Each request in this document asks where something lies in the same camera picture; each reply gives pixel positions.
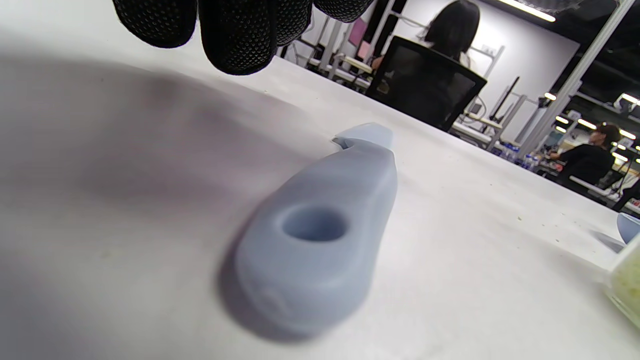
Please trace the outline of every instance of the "hole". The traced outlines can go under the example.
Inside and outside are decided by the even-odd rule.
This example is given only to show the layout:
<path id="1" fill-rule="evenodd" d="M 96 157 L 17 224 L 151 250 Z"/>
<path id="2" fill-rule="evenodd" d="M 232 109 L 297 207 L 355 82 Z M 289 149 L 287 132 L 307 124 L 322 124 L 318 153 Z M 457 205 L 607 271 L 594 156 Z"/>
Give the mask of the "hole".
<path id="1" fill-rule="evenodd" d="M 284 220 L 283 230 L 289 236 L 307 241 L 336 240 L 347 231 L 347 223 L 335 210 L 303 208 L 294 210 Z"/>

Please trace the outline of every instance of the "black hair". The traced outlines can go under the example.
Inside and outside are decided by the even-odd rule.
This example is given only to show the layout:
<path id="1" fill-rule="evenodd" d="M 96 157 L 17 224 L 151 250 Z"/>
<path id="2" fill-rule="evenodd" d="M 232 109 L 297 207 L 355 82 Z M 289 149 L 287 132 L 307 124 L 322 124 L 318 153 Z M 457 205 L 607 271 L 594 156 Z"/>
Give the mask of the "black hair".
<path id="1" fill-rule="evenodd" d="M 620 141 L 622 137 L 620 135 L 620 128 L 613 124 L 602 124 L 595 129 L 596 132 L 600 134 L 604 134 L 604 143 L 603 145 L 606 147 L 610 147 L 612 142 Z"/>
<path id="2" fill-rule="evenodd" d="M 440 10 L 420 39 L 433 43 L 431 48 L 435 51 L 459 61 L 460 53 L 471 47 L 479 23 L 478 5 L 456 0 Z"/>

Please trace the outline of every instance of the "plastic bottle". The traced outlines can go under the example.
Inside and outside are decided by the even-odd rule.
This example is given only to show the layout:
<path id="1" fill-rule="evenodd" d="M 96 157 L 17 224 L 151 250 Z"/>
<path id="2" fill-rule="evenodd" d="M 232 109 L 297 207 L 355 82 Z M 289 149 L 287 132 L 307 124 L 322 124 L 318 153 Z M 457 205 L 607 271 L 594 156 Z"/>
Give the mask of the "plastic bottle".
<path id="1" fill-rule="evenodd" d="M 501 158 L 509 161 L 509 158 L 511 157 L 511 144 L 510 143 L 506 143 L 504 144 L 504 150 L 502 151 L 502 154 L 500 155 Z"/>
<path id="2" fill-rule="evenodd" d="M 514 163 L 516 161 L 516 159 L 518 158 L 518 151 L 520 151 L 519 147 L 512 146 L 512 148 L 511 148 L 511 157 L 509 159 L 510 162 Z"/>
<path id="3" fill-rule="evenodd" d="M 636 237 L 618 254 L 609 271 L 605 292 L 640 327 L 640 237 Z"/>
<path id="4" fill-rule="evenodd" d="M 527 154 L 527 156 L 524 157 L 524 161 L 522 162 L 522 167 L 524 167 L 529 171 L 533 169 L 533 158 L 531 157 L 531 154 Z"/>

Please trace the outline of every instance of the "black glove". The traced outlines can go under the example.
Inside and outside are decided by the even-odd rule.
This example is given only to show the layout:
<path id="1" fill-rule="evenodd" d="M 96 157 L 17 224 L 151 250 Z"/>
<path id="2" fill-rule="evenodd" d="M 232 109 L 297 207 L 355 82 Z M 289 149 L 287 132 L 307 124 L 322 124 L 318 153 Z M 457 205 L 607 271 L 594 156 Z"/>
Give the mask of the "black glove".
<path id="1" fill-rule="evenodd" d="M 373 0 L 313 0 L 318 9 L 353 22 Z M 276 48 L 309 25 L 312 0 L 113 0 L 118 18 L 140 40 L 156 47 L 184 45 L 200 18 L 202 47 L 227 74 L 253 74 L 269 65 Z"/>

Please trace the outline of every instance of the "black shirt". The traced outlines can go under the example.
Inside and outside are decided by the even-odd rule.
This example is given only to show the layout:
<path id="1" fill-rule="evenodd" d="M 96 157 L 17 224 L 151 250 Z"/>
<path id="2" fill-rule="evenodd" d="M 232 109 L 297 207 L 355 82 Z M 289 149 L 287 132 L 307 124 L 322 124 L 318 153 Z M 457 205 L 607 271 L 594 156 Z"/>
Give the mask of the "black shirt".
<path id="1" fill-rule="evenodd" d="M 575 176 L 589 184 L 595 184 L 606 175 L 614 163 L 611 153 L 599 146 L 583 144 L 560 154 L 560 160 L 566 165 L 560 173 L 558 180 L 570 187 L 573 181 L 570 176 Z"/>

